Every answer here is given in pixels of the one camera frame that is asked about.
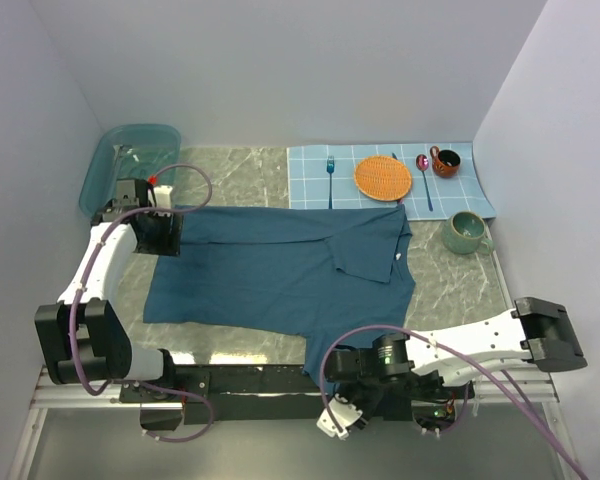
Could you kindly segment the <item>blue t shirt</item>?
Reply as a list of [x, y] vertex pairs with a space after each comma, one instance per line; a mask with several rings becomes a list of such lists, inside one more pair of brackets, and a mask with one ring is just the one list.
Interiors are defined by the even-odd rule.
[[158, 259], [143, 319], [304, 338], [313, 380], [339, 337], [367, 348], [404, 323], [415, 281], [403, 207], [206, 207], [186, 217], [176, 257]]

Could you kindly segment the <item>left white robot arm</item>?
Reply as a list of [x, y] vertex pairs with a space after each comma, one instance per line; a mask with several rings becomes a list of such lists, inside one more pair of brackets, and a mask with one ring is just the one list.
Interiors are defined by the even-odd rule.
[[92, 216], [88, 247], [74, 278], [34, 317], [54, 384], [143, 381], [143, 390], [158, 402], [177, 393], [171, 354], [133, 343], [114, 309], [132, 254], [179, 253], [183, 217], [171, 211], [172, 191], [154, 179], [123, 179]]

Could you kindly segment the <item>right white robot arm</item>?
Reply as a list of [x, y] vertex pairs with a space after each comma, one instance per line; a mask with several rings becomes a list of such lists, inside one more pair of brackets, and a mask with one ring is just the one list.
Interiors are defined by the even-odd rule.
[[489, 319], [439, 330], [374, 337], [367, 348], [343, 342], [326, 358], [324, 377], [365, 415], [391, 397], [442, 402], [462, 393], [483, 370], [535, 365], [566, 372], [587, 361], [565, 306], [535, 297], [515, 300]]

